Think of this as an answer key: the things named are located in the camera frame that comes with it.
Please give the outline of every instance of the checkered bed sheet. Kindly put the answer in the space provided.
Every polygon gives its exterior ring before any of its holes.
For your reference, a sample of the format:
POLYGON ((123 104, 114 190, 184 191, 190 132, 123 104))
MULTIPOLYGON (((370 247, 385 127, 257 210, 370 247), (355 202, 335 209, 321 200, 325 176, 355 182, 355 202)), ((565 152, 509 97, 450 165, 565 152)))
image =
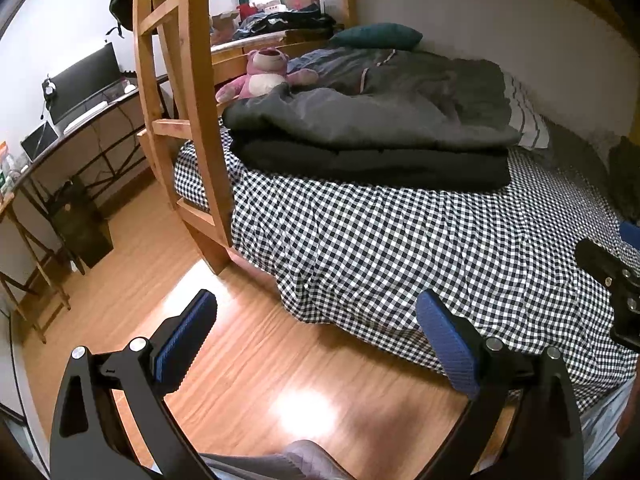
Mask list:
MULTIPOLYGON (((543 168, 515 148, 512 183, 494 193, 357 186, 248 170, 222 137, 234 245, 276 277, 300 321, 334 323, 442 372, 415 318, 417 295, 432 288, 511 349, 558 346, 581 411, 633 375, 636 355, 609 338, 609 294, 578 269, 574 247, 589 237, 632 268, 640 258, 607 200, 575 171, 543 168)), ((192 142, 178 156, 175 188, 208 209, 192 142)))

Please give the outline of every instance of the teal pillow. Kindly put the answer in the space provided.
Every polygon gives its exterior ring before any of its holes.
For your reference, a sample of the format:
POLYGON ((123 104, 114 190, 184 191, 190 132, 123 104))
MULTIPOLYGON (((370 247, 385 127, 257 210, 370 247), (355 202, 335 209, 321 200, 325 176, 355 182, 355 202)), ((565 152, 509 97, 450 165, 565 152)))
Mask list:
POLYGON ((399 23, 375 23, 347 28, 332 37, 329 44, 353 48, 413 50, 421 39, 422 33, 411 27, 399 23))

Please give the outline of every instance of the teddy bear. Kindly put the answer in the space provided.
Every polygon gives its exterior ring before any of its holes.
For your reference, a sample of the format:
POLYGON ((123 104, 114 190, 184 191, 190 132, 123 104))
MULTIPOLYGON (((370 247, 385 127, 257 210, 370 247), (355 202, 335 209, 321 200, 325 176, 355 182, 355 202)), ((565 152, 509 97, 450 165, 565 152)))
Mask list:
POLYGON ((225 103, 239 96, 241 99, 268 94, 276 86, 308 86, 318 81, 318 72, 303 68, 287 74, 289 57, 277 48, 252 50, 247 54, 246 75, 224 85, 216 93, 216 101, 225 103))

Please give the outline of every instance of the silver bolt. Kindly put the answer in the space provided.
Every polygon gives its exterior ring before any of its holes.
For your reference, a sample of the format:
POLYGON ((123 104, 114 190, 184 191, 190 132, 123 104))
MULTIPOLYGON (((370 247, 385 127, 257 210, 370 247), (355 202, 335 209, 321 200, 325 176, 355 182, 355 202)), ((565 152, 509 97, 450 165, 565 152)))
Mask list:
POLYGON ((143 337, 137 337, 131 343, 129 343, 129 348, 134 352, 140 352, 146 346, 146 339, 143 337))
POLYGON ((84 346, 77 346, 74 348, 74 350, 71 352, 71 357, 73 359, 79 359, 84 355, 84 352, 86 351, 86 349, 84 348, 84 346))
POLYGON ((500 350, 502 350, 502 347, 504 346, 502 344, 502 341, 500 341, 497 337, 490 337, 484 342, 484 344, 492 352, 499 352, 500 350))
POLYGON ((551 357, 553 360, 559 359, 562 357, 562 354, 555 346, 550 346, 546 349, 546 354, 551 357))

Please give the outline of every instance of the person's arm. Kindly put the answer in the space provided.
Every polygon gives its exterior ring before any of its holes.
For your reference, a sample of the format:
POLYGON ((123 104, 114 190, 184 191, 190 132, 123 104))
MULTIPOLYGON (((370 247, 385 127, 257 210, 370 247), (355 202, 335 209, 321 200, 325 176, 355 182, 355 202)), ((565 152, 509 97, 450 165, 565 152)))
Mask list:
POLYGON ((618 436, 622 436, 625 433, 626 428, 629 427, 631 421, 636 414, 636 409, 640 405, 640 358, 638 358, 638 362, 636 363, 636 380, 634 381, 633 389, 631 390, 631 394, 629 395, 629 400, 626 402, 625 411, 622 413, 620 417, 620 422, 618 423, 618 428, 616 429, 616 433, 618 436))

